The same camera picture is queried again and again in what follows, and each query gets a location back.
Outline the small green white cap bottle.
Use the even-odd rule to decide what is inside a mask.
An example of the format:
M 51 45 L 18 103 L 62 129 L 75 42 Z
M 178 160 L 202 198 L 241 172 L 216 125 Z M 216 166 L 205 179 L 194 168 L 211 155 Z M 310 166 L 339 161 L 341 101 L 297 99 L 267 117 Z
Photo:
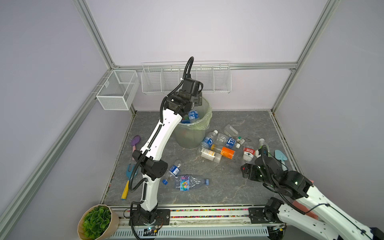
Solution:
M 242 144 L 245 143 L 245 139 L 239 136 L 239 137 L 237 137 L 237 142 L 238 142 L 240 145 L 242 145 Z

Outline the white label milky bottle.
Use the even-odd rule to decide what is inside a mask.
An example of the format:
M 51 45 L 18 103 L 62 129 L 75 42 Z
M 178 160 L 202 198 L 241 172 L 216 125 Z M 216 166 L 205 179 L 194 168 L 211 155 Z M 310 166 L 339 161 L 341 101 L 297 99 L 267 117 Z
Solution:
M 205 149 L 205 148 L 202 148 L 200 150 L 200 153 L 201 153 L 202 158 L 210 160 L 210 161 L 215 162 L 215 163 L 220 163 L 221 158 L 222 158 L 222 155 L 220 155 L 214 151 Z

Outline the clear square bottle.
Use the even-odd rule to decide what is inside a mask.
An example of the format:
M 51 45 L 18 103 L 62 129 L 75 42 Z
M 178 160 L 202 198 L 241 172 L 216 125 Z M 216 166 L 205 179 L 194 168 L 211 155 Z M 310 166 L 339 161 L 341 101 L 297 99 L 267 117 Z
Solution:
M 234 139 L 237 139 L 238 136 L 239 136 L 239 132 L 234 127 L 232 127 L 231 125 L 226 125 L 224 127 L 224 133 L 228 137 L 231 137 L 231 138 L 234 138 Z

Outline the crushed blue label bottle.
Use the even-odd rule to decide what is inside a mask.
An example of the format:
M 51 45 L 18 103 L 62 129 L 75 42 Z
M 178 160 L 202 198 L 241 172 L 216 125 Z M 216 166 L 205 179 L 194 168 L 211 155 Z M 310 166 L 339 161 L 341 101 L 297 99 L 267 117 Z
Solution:
M 163 183 L 164 185 L 172 184 L 175 181 L 176 177 L 181 172 L 181 170 L 180 170 L 181 166 L 182 166 L 182 164 L 180 164 L 180 163 L 172 165 L 170 167 L 170 169 L 167 170 L 167 172 L 163 176 L 163 178 L 161 180 L 161 183 Z

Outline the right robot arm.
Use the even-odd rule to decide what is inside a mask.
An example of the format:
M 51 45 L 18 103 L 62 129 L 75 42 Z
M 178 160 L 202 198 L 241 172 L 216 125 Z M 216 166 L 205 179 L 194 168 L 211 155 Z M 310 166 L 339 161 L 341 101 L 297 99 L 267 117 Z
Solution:
M 368 227 L 336 206 L 304 175 L 284 171 L 274 157 L 261 155 L 241 166 L 243 178 L 262 183 L 280 196 L 263 209 L 270 223 L 292 225 L 318 240 L 382 240 L 384 232 Z

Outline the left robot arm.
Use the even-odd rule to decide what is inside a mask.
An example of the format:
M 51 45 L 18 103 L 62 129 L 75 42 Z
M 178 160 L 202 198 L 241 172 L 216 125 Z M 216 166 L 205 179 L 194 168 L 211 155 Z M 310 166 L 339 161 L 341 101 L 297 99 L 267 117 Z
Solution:
M 168 164 L 162 160 L 163 151 L 176 126 L 183 117 L 192 110 L 204 84 L 191 78 L 182 77 L 180 84 L 167 94 L 160 105 L 160 119 L 148 141 L 140 150 L 134 150 L 132 157 L 137 162 L 134 172 L 141 169 L 142 180 L 132 186 L 134 176 L 130 177 L 129 191 L 134 192 L 143 186 L 142 197 L 131 206 L 137 206 L 139 218 L 146 224 L 155 221 L 158 207 L 158 189 L 160 180 L 168 169 Z

